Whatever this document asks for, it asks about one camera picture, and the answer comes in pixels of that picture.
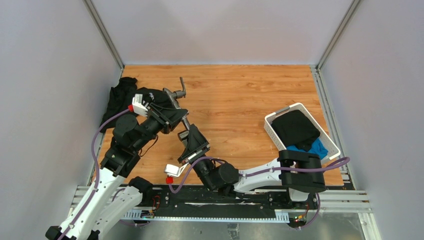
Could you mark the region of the grey tee pipe fitting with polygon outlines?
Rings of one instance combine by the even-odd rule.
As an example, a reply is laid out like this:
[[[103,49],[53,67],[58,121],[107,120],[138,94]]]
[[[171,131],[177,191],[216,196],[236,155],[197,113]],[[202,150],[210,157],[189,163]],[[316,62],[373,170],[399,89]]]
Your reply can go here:
[[[189,114],[189,111],[185,108],[179,109],[180,118],[183,121],[184,119],[187,119],[187,116]]]

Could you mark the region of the grey faucet with lever handle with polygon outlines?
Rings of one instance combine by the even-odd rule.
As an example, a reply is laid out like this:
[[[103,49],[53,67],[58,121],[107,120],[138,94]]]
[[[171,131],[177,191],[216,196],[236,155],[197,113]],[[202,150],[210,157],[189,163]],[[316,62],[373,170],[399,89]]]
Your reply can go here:
[[[182,90],[171,91],[166,87],[164,87],[162,89],[162,91],[168,96],[171,104],[173,105],[173,107],[175,109],[181,108],[177,99],[185,98],[186,95],[187,95],[187,90],[186,90],[186,86],[185,86],[183,77],[180,76],[179,80],[180,80],[180,83],[181,83]]]

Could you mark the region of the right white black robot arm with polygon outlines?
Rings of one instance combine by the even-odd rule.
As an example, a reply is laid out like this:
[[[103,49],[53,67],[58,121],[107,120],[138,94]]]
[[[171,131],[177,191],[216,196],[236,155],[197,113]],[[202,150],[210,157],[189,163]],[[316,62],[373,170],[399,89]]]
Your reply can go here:
[[[210,146],[206,137],[192,124],[178,133],[184,151],[181,168],[195,172],[210,191],[247,193],[261,187],[281,186],[288,189],[286,203],[294,209],[306,202],[309,194],[325,191],[325,167],[318,155],[284,149],[270,162],[240,170],[228,161],[205,154]]]

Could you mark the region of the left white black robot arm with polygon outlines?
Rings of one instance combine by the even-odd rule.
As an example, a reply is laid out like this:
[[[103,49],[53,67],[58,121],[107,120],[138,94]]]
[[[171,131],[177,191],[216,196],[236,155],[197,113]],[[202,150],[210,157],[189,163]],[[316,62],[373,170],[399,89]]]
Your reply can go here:
[[[188,114],[184,108],[166,108],[154,103],[133,103],[106,122],[116,121],[114,142],[103,160],[93,155],[95,179],[82,200],[60,224],[45,233],[49,240],[102,240],[136,205],[150,205],[153,185],[136,177],[126,186],[119,199],[108,203],[113,192],[129,176],[141,159],[139,152],[158,136],[173,131]]]

